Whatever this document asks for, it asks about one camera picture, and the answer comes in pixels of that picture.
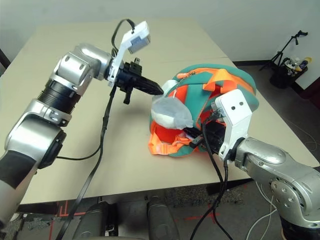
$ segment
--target white plastic bag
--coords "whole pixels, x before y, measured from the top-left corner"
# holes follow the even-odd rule
[[[178,84],[175,80],[167,81],[163,86],[164,94],[153,97],[151,106],[152,119],[166,129],[192,128],[193,120],[189,109],[176,97],[166,97],[172,87]]]

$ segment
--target table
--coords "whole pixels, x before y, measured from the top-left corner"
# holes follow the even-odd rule
[[[160,85],[193,64],[234,66],[194,20],[165,18],[147,19],[147,22],[151,44],[134,55],[127,54],[125,60],[141,58],[143,76]],[[1,146],[30,100],[44,89],[59,58],[82,42],[109,52],[117,23],[51,25],[35,32],[0,78]],[[123,28],[119,38],[128,29]],[[94,79],[91,82],[64,129],[67,138],[60,155],[83,157],[97,148],[110,91],[106,81]],[[206,153],[194,153],[184,158],[151,155],[148,140],[152,97],[134,90],[130,105],[123,104],[124,97],[123,92],[117,91],[105,136],[104,155],[85,197],[219,181]],[[318,166],[318,161],[259,92],[257,98],[260,106],[253,113],[250,136],[285,149],[300,163]],[[39,170],[33,177],[22,204],[75,199],[96,161],[97,157],[83,161],[55,160],[52,166]],[[223,170],[222,163],[219,160],[217,163]],[[230,166],[230,180],[248,178],[245,172]]]

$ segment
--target floor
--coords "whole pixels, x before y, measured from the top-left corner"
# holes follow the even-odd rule
[[[291,88],[278,89],[269,83],[272,74],[270,69],[258,71],[259,66],[240,67],[252,75],[261,94],[267,99],[272,107],[287,122],[295,134],[307,146],[311,153],[320,161],[320,111],[308,100],[300,98]],[[148,224],[146,214],[146,203],[150,192],[138,192],[126,194],[123,201],[118,203],[119,208],[119,235],[124,237],[137,237],[148,239]],[[179,230],[180,239],[188,240],[191,232],[201,216],[210,207],[215,196],[208,196],[205,185],[188,186],[172,189],[164,189],[156,192],[162,196],[168,204],[173,218]],[[85,212],[89,206],[97,201],[96,198],[84,199],[79,215]],[[28,215],[25,218],[22,230],[13,238],[13,234],[8,233],[3,236],[6,240],[53,240],[63,224],[65,216],[68,214],[66,205],[72,202],[63,203],[58,216],[52,215]],[[225,193],[219,208],[217,217],[234,240],[244,240],[250,226],[259,217],[270,211],[270,205],[261,197],[254,182],[232,188]],[[71,239],[80,220],[76,216],[72,221],[65,237]],[[268,218],[262,220],[252,231],[250,240],[261,238]],[[7,231],[19,227],[13,224]],[[280,219],[276,212],[271,217],[270,227],[263,238],[264,240],[280,240]],[[224,240],[227,237],[218,228],[209,215],[194,237],[195,240]]]

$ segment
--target black cable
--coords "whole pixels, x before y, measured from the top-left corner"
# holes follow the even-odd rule
[[[100,144],[98,146],[98,148],[95,150],[94,153],[92,153],[91,155],[89,156],[85,156],[85,157],[80,157],[80,158],[75,158],[75,157],[66,157],[66,156],[57,156],[56,158],[57,159],[65,159],[65,160],[73,160],[73,161],[80,161],[80,160],[85,160],[85,159],[89,159],[89,158],[92,158],[94,155],[97,154],[97,152],[99,152],[100,150]]]
[[[111,93],[110,93],[110,98],[109,98],[109,102],[105,108],[105,112],[104,112],[104,116],[103,116],[103,120],[102,120],[102,128],[101,128],[101,133],[100,133],[100,154],[99,154],[99,158],[98,158],[98,161],[96,162],[94,168],[92,169],[92,171],[90,172],[89,176],[87,177],[80,193],[78,194],[78,197],[76,198],[74,204],[72,205],[72,208],[69,212],[69,215],[66,219],[66,221],[63,223],[57,237],[55,240],[61,240],[63,238],[63,236],[65,235],[65,232],[71,222],[71,220],[73,219],[75,213],[76,213],[76,210],[82,200],[82,198],[84,197],[85,193],[86,193],[86,190],[87,188],[89,187],[89,184],[92,180],[92,178],[94,177],[94,174],[96,173],[99,165],[100,165],[100,162],[101,162],[101,159],[102,159],[102,156],[103,156],[103,153],[104,153],[104,138],[105,138],[105,133],[106,133],[106,130],[107,130],[107,125],[108,125],[108,122],[109,122],[109,115],[110,115],[110,109],[111,109],[111,105],[112,105],[112,101],[114,99],[114,96],[115,96],[115,92],[116,92],[116,89],[117,89],[117,86],[114,85],[112,90],[111,90]]]
[[[112,50],[111,50],[111,56],[112,56],[113,58],[115,58],[115,57],[117,56],[118,51],[119,51],[119,49],[118,49],[118,48],[116,47],[116,45],[115,45],[115,39],[116,39],[118,30],[119,30],[121,24],[122,24],[124,21],[127,21],[127,22],[130,24],[130,26],[131,26],[131,28],[132,28],[132,32],[135,30],[136,24],[135,24],[132,20],[130,20],[130,19],[128,19],[128,18],[122,19],[122,20],[118,23],[118,25],[116,26],[116,28],[115,28],[115,30],[114,30],[114,33],[113,33],[113,35],[112,35],[112,38],[111,38],[111,44],[112,44],[112,47],[113,47]]]
[[[220,184],[222,185],[224,180],[222,178],[222,175],[221,175],[221,172],[218,168],[218,165],[216,163],[216,161],[214,160],[214,157],[213,157],[213,153],[211,151],[211,148],[210,148],[210,144],[209,144],[209,141],[208,141],[208,137],[207,137],[207,132],[206,132],[206,125],[209,121],[215,121],[216,119],[218,119],[216,116],[212,116],[212,117],[208,117],[201,125],[201,128],[202,128],[202,135],[203,135],[203,139],[204,139],[204,143],[205,143],[205,147],[207,149],[207,152],[209,154],[209,157],[210,157],[210,160],[214,166],[214,169],[219,177],[219,180],[220,180]]]
[[[194,239],[194,236],[196,235],[196,232],[198,230],[198,228],[200,227],[201,223],[204,221],[204,219],[208,216],[208,214],[212,211],[213,217],[215,222],[217,223],[217,225],[219,226],[219,228],[224,232],[224,234],[230,239],[233,240],[233,238],[229,235],[229,233],[222,227],[222,225],[218,222],[217,216],[216,216],[216,209],[227,189],[227,182],[228,182],[228,175],[229,175],[229,171],[228,171],[228,162],[227,160],[225,160],[223,162],[223,167],[224,167],[224,180],[222,180],[222,175],[221,172],[217,166],[217,163],[215,162],[214,158],[213,158],[213,154],[210,148],[210,144],[207,138],[207,132],[206,132],[206,125],[209,121],[215,121],[216,119],[218,119],[220,117],[220,113],[217,112],[216,114],[212,115],[211,117],[208,117],[202,124],[202,135],[203,135],[203,139],[204,139],[204,143],[205,146],[207,148],[207,152],[209,154],[210,160],[216,170],[217,175],[219,176],[220,179],[220,192],[218,194],[218,196],[216,197],[216,199],[214,200],[212,207],[210,207],[205,214],[202,216],[202,218],[198,221],[198,223],[196,224],[196,226],[194,227],[190,240]]]
[[[227,160],[225,160],[223,162],[224,165],[224,182],[222,185],[222,188],[217,196],[217,198],[214,200],[212,206],[205,212],[205,214],[201,217],[201,219],[198,221],[198,223],[196,224],[196,226],[193,229],[193,232],[191,234],[190,240],[194,239],[194,236],[196,235],[196,232],[198,230],[198,228],[200,227],[200,225],[202,224],[202,222],[204,221],[204,219],[209,215],[209,213],[212,211],[213,213],[213,217],[214,220],[216,221],[217,225],[219,226],[219,228],[224,232],[224,234],[230,239],[233,240],[233,238],[229,235],[229,233],[221,226],[221,224],[218,222],[217,216],[216,216],[216,208],[218,207],[222,197],[224,196],[224,193],[227,189],[227,182],[228,182],[228,164],[227,164]]]

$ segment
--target orange harness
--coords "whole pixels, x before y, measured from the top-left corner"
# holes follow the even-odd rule
[[[254,89],[245,82],[242,78],[230,74],[226,69],[217,69],[217,68],[208,68],[208,67],[200,67],[193,69],[186,73],[179,73],[177,75],[178,79],[188,78],[195,74],[200,73],[211,73],[212,77],[209,79],[209,81],[205,84],[203,84],[202,89],[205,91],[211,91],[214,92],[216,90],[216,82],[223,81],[223,86],[220,87],[220,94],[227,93],[229,91],[232,91],[234,89],[237,89],[237,85],[241,85],[244,87],[247,91],[254,94]],[[187,89],[188,85],[182,85],[179,86],[175,91],[172,91],[168,97],[175,97],[178,98],[182,103],[185,103],[185,99],[187,96]],[[192,141],[191,139],[185,137],[185,134],[183,130],[177,130],[177,129],[166,129],[157,123],[155,121],[152,121],[150,125],[150,139],[148,143],[149,150],[152,154],[158,154],[158,155],[168,155],[168,154],[174,154],[179,151],[179,149],[185,145],[189,145],[189,143]]]

